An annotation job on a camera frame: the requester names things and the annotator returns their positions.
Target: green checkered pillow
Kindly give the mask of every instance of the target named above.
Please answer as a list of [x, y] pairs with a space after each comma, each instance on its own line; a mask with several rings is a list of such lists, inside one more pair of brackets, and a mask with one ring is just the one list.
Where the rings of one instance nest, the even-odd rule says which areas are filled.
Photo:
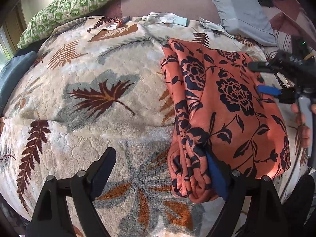
[[18, 48], [49, 37], [52, 31], [69, 21], [95, 11], [111, 0], [54, 0], [39, 11], [21, 35]]

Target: folded orange cloth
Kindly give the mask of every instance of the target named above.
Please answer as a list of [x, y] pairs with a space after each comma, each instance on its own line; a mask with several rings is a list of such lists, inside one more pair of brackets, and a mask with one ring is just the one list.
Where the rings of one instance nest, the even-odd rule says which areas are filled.
[[175, 128], [168, 152], [172, 189], [179, 197], [205, 202], [212, 189], [206, 153], [248, 177], [275, 177], [290, 167], [289, 141], [273, 97], [247, 68], [243, 52], [213, 50], [170, 39], [161, 68], [175, 104]]

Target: leaf-patterned blanket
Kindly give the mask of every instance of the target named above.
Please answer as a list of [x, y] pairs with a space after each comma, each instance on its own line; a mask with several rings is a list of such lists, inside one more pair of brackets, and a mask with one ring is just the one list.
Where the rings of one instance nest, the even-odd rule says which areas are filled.
[[[166, 156], [174, 105], [159, 65], [162, 45], [176, 38], [243, 51], [254, 60], [264, 54], [255, 43], [213, 33], [197, 21], [184, 27], [133, 18], [110, 31], [103, 29], [107, 20], [82, 18], [56, 28], [12, 92], [0, 125], [0, 192], [30, 220], [47, 175], [72, 177], [110, 146], [117, 162], [94, 205], [111, 236], [206, 236], [224, 202], [194, 204], [171, 194]], [[298, 176], [306, 161], [296, 128], [288, 127], [296, 127], [294, 115], [288, 106], [280, 108], [292, 164], [301, 161], [279, 179], [286, 197], [297, 181], [289, 183], [289, 175]], [[83, 236], [71, 198], [68, 203]]]

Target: finger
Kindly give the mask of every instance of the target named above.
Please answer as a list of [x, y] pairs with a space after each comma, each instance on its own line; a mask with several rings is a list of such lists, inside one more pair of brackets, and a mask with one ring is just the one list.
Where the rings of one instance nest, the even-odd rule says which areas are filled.
[[313, 104], [313, 105], [311, 106], [311, 110], [312, 110], [312, 112], [313, 112], [314, 114], [316, 114], [316, 104]]
[[297, 106], [296, 103], [293, 103], [291, 105], [291, 111], [294, 112], [294, 113], [299, 113], [300, 112], [300, 110], [298, 109], [298, 106]]
[[304, 114], [298, 114], [296, 116], [296, 119], [295, 119], [295, 122], [298, 124], [298, 125], [302, 125], [305, 123], [305, 120], [306, 120], [306, 117]]
[[304, 138], [302, 139], [302, 147], [307, 148], [311, 144], [311, 138]]
[[303, 127], [302, 129], [302, 138], [310, 138], [311, 130], [308, 127]]

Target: metal screw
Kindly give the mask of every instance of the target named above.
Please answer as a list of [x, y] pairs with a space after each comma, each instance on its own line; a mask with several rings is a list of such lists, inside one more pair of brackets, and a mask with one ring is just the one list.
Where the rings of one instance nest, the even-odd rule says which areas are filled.
[[271, 181], [271, 178], [267, 175], [264, 175], [263, 180], [265, 180], [266, 182], [269, 182], [269, 181]]
[[240, 176], [240, 172], [238, 170], [234, 170], [232, 174], [233, 176], [236, 176], [236, 177]]
[[48, 182], [50, 182], [51, 180], [53, 180], [54, 179], [54, 176], [53, 175], [48, 175], [47, 177], [46, 177], [46, 181], [48, 181]]
[[77, 173], [77, 176], [82, 177], [82, 176], [84, 176], [85, 174], [86, 174], [86, 171], [80, 170], [80, 171]]

